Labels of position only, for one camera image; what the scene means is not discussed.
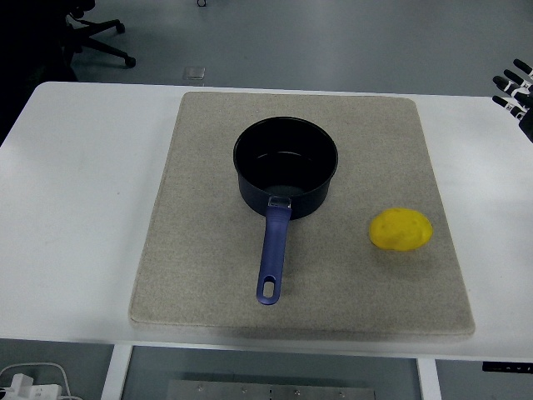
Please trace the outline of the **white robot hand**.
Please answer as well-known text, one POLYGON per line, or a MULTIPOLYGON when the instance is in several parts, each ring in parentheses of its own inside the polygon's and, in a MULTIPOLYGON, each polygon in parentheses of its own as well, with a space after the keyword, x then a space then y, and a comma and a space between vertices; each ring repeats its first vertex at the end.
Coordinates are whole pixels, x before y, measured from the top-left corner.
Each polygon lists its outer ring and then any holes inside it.
POLYGON ((495 95, 491 100, 518 121, 519 129, 532 142, 532 66, 519 58, 513 60, 513 66, 521 75, 505 69, 502 76, 494 76, 492 82, 506 98, 495 95))

